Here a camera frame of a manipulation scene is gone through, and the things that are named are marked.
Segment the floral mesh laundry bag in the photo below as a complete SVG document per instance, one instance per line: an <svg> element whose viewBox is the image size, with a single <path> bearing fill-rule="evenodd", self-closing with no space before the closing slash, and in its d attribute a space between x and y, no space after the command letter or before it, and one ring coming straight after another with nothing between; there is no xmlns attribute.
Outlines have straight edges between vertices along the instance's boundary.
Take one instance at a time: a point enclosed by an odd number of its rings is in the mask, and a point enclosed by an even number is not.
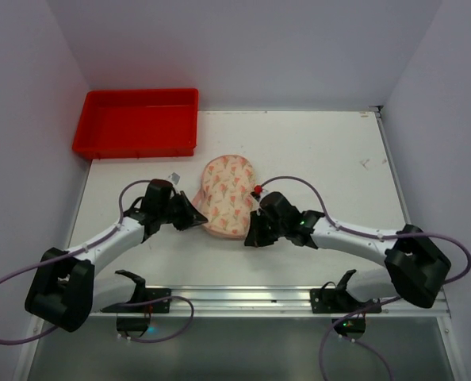
<svg viewBox="0 0 471 381"><path fill-rule="evenodd" d="M250 226L257 185L251 162L239 155L222 155L205 166L192 204L207 218L202 228L214 236L242 240Z"/></svg>

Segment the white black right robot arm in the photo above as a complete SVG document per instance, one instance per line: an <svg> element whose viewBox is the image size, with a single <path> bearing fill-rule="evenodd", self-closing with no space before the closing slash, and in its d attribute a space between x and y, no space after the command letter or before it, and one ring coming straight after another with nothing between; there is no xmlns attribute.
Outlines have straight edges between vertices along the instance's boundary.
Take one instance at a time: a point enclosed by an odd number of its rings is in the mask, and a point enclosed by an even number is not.
<svg viewBox="0 0 471 381"><path fill-rule="evenodd" d="M363 304L400 297L414 306L432 307L451 262L414 225L401 230L369 229L329 221L320 211L299 211L279 192L271 192L251 212L247 247L271 246L285 238L299 247L327 249L377 264L371 271L349 270L336 290L343 300Z"/></svg>

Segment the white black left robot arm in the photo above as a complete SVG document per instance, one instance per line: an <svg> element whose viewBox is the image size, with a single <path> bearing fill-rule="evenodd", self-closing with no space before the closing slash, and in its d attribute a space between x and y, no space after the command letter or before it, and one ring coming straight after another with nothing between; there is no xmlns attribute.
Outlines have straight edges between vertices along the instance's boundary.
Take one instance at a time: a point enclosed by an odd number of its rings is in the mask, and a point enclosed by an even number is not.
<svg viewBox="0 0 471 381"><path fill-rule="evenodd" d="M184 231L208 221L173 183L153 179L146 186L144 195L128 208L121 206L117 221L102 233L66 251L50 248L43 254L25 299L27 312L74 332L92 312L144 301L146 281L130 271L119 270L106 283L95 279L162 225Z"/></svg>

